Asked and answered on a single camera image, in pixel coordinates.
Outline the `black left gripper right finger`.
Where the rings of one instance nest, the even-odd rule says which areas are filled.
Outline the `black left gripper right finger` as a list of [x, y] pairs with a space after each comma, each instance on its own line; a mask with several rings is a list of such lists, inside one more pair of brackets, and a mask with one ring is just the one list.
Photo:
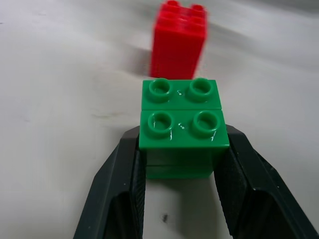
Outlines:
[[319, 239], [298, 202], [246, 135], [227, 126], [230, 147], [214, 171], [233, 239]]

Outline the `red studded building block cube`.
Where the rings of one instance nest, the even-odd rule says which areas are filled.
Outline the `red studded building block cube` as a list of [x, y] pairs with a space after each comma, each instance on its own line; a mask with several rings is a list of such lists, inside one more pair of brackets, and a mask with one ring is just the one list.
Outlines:
[[207, 11], [203, 5], [183, 7], [166, 0], [153, 26], [150, 76], [191, 80], [207, 39]]

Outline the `green studded building block cube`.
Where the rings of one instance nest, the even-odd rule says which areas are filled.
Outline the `green studded building block cube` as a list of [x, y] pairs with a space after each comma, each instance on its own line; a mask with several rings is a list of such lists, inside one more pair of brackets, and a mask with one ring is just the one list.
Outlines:
[[141, 107], [147, 177], [210, 176], [230, 145], [216, 81], [145, 80]]

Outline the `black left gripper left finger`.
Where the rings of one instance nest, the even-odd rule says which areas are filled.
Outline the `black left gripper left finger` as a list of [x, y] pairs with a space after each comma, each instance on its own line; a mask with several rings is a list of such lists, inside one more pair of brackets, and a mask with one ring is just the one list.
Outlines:
[[143, 239], [146, 167], [137, 126], [96, 173], [73, 239]]

